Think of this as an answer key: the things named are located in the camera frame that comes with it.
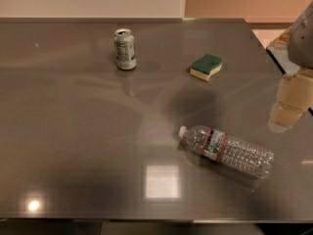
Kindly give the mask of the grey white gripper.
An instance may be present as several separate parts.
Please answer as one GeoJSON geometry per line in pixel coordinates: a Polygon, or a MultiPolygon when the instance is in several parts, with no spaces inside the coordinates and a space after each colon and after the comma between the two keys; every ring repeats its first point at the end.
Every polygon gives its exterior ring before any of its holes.
{"type": "Polygon", "coordinates": [[[268,121],[274,133],[289,130],[313,106],[313,1],[291,27],[288,52],[289,60],[302,68],[281,79],[268,121]]]}

